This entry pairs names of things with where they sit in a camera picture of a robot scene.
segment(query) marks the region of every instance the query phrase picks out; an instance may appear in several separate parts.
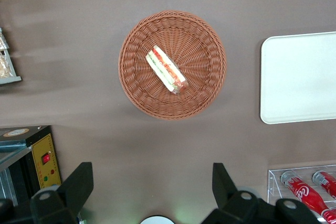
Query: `white round object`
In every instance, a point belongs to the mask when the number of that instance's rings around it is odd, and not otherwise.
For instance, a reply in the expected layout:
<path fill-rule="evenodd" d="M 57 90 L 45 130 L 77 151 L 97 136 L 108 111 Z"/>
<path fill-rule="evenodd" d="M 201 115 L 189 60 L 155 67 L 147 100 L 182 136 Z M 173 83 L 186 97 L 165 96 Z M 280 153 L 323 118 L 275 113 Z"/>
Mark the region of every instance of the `white round object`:
<path fill-rule="evenodd" d="M 140 224 L 174 224 L 174 222 L 163 216 L 151 216 L 144 219 Z"/>

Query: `coca-cola logo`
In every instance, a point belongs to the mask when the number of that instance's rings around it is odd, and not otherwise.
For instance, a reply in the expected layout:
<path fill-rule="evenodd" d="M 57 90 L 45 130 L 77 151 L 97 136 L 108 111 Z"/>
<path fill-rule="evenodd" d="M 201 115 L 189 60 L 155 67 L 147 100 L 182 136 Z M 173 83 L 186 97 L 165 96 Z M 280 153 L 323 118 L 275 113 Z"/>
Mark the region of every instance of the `coca-cola logo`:
<path fill-rule="evenodd" d="M 299 190 L 295 193 L 295 196 L 298 197 L 300 201 L 302 201 L 303 196 L 308 196 L 309 188 L 308 186 L 301 186 Z"/>

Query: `plastic wrap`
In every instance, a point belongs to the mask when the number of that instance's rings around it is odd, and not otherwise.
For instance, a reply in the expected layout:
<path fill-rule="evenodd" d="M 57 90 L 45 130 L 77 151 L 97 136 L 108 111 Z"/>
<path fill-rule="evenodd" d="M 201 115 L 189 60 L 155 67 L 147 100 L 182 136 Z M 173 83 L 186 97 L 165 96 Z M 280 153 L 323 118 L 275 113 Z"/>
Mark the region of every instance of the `plastic wrap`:
<path fill-rule="evenodd" d="M 11 68 L 4 55 L 0 55 L 0 78 L 13 77 Z"/>
<path fill-rule="evenodd" d="M 189 86 L 175 62 L 157 45 L 148 52 L 146 60 L 170 92 L 179 94 Z"/>

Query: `round wicker basket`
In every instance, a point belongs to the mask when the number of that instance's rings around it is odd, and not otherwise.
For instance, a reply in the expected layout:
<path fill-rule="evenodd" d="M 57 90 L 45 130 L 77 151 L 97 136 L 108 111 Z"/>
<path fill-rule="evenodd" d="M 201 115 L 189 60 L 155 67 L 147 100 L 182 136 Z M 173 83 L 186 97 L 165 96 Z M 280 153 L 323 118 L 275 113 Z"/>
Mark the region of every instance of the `round wicker basket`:
<path fill-rule="evenodd" d="M 158 45 L 189 82 L 171 93 L 145 56 Z M 119 78 L 132 103 L 160 119 L 179 120 L 207 108 L 221 90 L 226 74 L 225 50 L 217 33 L 201 18 L 167 10 L 141 20 L 127 35 L 119 57 Z"/>

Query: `sticker label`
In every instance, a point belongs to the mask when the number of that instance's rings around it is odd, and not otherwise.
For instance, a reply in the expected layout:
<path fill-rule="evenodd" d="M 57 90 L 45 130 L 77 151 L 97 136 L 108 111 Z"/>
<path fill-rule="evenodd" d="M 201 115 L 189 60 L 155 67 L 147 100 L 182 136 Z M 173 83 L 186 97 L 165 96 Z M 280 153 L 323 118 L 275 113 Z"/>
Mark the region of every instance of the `sticker label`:
<path fill-rule="evenodd" d="M 28 131 L 29 129 L 13 130 L 13 131 L 10 131 L 4 134 L 4 137 L 19 136 L 19 135 L 27 133 Z"/>

